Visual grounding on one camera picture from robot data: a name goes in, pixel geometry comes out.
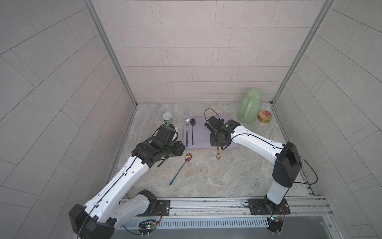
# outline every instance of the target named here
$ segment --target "mounting plate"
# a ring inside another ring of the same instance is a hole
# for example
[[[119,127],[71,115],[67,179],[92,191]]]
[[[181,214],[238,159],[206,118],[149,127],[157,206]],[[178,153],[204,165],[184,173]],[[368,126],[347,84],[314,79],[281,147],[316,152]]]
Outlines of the mounting plate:
[[[250,207],[249,210],[251,211],[251,215],[268,215],[270,214],[266,209],[265,209],[265,203],[263,199],[248,199],[249,204],[254,205],[253,207]],[[284,211],[284,214],[290,214],[290,209],[287,203],[287,200],[283,198],[280,204],[280,208]],[[275,215],[279,215],[280,209],[278,209],[275,213]]]

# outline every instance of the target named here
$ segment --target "black spoon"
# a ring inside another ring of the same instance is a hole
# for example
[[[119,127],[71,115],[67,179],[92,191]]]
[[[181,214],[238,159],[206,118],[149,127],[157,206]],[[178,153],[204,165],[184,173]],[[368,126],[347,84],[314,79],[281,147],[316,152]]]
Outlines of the black spoon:
[[[195,125],[195,119],[191,119],[191,125],[192,125],[192,142],[191,142],[191,144],[194,145],[194,125]]]

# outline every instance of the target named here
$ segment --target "green jug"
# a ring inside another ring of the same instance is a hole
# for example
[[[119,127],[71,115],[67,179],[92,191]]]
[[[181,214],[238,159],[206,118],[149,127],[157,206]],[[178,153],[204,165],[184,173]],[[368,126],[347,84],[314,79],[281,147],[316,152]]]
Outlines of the green jug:
[[[256,120],[261,104],[262,93],[258,89],[250,89],[241,102],[238,118],[243,123],[252,123]]]

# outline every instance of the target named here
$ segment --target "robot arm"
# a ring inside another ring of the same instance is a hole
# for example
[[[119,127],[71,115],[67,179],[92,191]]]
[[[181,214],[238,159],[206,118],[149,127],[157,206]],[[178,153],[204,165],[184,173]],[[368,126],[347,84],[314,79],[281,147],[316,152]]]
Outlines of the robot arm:
[[[211,117],[205,126],[211,131],[211,146],[225,149],[223,146],[227,147],[233,141],[259,153],[275,165],[272,186],[264,197],[268,211],[275,212],[301,169],[295,145],[290,142],[283,145],[266,139],[233,120],[224,123]],[[83,239],[109,239],[115,228],[132,217],[144,212],[151,214],[157,198],[147,190],[122,205],[119,201],[154,163],[183,154],[185,147],[176,138],[173,140],[175,134],[177,136],[173,126],[162,125],[156,136],[139,143],[122,169],[94,198],[84,206],[77,204],[70,210],[73,231]]]

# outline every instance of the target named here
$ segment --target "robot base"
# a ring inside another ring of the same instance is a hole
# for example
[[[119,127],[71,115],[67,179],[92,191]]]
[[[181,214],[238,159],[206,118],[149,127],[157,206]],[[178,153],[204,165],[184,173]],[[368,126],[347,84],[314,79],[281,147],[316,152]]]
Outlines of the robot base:
[[[267,205],[265,204],[264,200],[262,199],[248,199],[251,215],[268,215],[272,214],[273,212],[269,212],[267,209]],[[290,214],[290,209],[287,203],[287,200],[283,198],[283,200],[280,203],[280,206],[276,206],[276,211],[274,210],[274,215],[280,215],[280,209],[284,211],[284,214]]]

